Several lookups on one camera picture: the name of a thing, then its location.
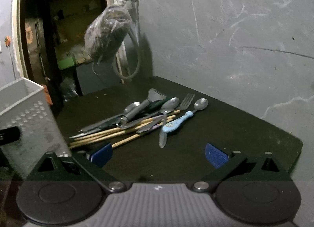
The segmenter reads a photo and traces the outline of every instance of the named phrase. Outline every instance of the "blue spoon handle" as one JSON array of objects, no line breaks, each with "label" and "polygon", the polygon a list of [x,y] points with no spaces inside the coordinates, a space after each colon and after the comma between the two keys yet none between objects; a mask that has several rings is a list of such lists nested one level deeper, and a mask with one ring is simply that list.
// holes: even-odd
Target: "blue spoon handle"
[{"label": "blue spoon handle", "polygon": [[180,118],[164,125],[162,127],[163,132],[169,133],[176,130],[181,125],[181,123],[183,123],[187,118],[192,117],[193,115],[194,113],[192,111],[187,111],[184,116],[181,116]]}]

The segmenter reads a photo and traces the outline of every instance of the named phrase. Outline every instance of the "white plastic basket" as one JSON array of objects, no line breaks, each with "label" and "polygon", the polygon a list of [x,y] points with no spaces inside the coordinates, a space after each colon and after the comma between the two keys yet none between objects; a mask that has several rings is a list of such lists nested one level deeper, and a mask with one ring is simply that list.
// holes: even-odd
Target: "white plastic basket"
[{"label": "white plastic basket", "polygon": [[0,88],[0,129],[17,126],[21,138],[1,146],[11,166],[26,178],[47,151],[69,153],[46,101],[44,88],[21,78]]}]

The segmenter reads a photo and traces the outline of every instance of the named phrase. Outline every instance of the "metal fork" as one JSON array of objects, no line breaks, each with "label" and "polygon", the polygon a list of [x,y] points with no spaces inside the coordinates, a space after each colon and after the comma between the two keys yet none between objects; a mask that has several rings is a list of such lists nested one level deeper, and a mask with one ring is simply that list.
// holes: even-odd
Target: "metal fork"
[{"label": "metal fork", "polygon": [[181,104],[177,107],[178,110],[186,110],[194,99],[195,94],[188,93],[182,100]]}]

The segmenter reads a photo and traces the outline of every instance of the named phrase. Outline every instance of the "pile of utensils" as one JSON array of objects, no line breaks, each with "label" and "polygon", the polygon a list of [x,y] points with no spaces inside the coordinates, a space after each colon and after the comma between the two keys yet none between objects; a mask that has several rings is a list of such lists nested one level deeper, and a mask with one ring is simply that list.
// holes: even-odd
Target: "pile of utensils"
[{"label": "pile of utensils", "polygon": [[[174,131],[185,119],[193,116],[193,112],[188,111],[184,116],[177,120],[175,119],[180,111],[186,110],[190,106],[194,96],[194,94],[187,94],[179,105],[178,98],[168,98],[167,100],[165,95],[152,88],[149,90],[147,99],[142,103],[134,102],[128,105],[119,115],[81,128],[79,134],[70,137],[74,141],[70,143],[69,148],[73,149],[133,133],[130,137],[112,144],[112,148],[116,148],[160,127],[162,129],[160,131],[159,146],[162,148],[166,145],[167,133]],[[158,106],[158,110],[134,119],[147,110],[147,107],[152,105],[152,103],[163,104]],[[208,101],[206,99],[198,100],[194,104],[194,112],[204,109],[207,104]]]}]

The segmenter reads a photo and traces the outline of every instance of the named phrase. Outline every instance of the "white logo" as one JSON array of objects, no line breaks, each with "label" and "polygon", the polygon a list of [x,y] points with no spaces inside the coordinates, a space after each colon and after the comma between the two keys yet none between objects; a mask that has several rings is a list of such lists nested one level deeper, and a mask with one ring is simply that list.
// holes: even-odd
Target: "white logo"
[{"label": "white logo", "polygon": [[157,191],[161,190],[162,188],[163,188],[163,187],[160,186],[160,185],[154,187],[154,189],[157,190]]}]

